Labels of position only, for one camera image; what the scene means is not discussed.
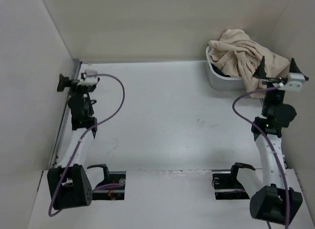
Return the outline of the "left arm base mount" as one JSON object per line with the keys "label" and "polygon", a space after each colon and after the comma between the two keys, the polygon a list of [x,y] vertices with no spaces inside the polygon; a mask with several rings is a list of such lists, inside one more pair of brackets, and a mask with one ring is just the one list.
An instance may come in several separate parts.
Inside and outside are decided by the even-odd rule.
{"label": "left arm base mount", "polygon": [[92,200],[124,200],[126,172],[109,172],[109,177],[97,184]]}

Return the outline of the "beige trousers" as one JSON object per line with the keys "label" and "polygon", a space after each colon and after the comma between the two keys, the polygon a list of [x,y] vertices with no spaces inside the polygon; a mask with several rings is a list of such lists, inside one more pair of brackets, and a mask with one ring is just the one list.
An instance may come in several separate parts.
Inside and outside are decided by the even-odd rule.
{"label": "beige trousers", "polygon": [[219,40],[210,40],[208,45],[211,64],[224,75],[241,78],[247,92],[266,88],[253,76],[263,58],[266,75],[271,78],[277,77],[290,64],[287,58],[251,40],[241,29],[227,30]]}

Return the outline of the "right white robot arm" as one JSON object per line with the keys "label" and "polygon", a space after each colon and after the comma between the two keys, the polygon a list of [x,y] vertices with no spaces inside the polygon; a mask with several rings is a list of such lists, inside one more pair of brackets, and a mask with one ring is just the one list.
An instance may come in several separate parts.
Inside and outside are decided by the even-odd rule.
{"label": "right white robot arm", "polygon": [[288,128],[297,115],[293,106],[284,103],[284,95],[286,91],[299,92],[309,78],[300,71],[294,59],[290,61],[286,77],[268,77],[264,59],[253,76],[266,85],[265,89],[252,92],[264,93],[261,117],[250,121],[238,111],[235,114],[252,126],[251,132],[259,151],[263,179],[258,178],[252,165],[235,163],[231,167],[228,181],[233,187],[243,186],[250,198],[250,215],[253,219],[288,228],[302,205],[303,198],[300,192],[288,185],[284,172],[282,129]]}

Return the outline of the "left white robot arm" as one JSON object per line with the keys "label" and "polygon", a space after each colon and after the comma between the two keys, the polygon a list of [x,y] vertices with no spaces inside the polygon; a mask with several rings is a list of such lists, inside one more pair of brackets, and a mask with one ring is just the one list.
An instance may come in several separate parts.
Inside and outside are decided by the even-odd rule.
{"label": "left white robot arm", "polygon": [[100,78],[97,74],[83,73],[79,79],[59,76],[57,91],[69,88],[67,106],[71,114],[72,137],[63,158],[47,173],[51,196],[48,215],[53,217],[64,209],[89,206],[93,188],[105,189],[110,176],[102,169],[84,166],[87,151],[95,139],[97,119],[94,117],[90,93],[96,89]]}

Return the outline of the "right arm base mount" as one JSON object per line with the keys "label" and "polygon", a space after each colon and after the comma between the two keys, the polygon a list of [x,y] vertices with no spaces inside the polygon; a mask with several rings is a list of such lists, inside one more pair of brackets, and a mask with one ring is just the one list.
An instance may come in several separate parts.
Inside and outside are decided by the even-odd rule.
{"label": "right arm base mount", "polygon": [[212,186],[215,190],[216,200],[243,200],[250,199],[244,187],[230,177],[228,171],[215,171],[212,173]]}

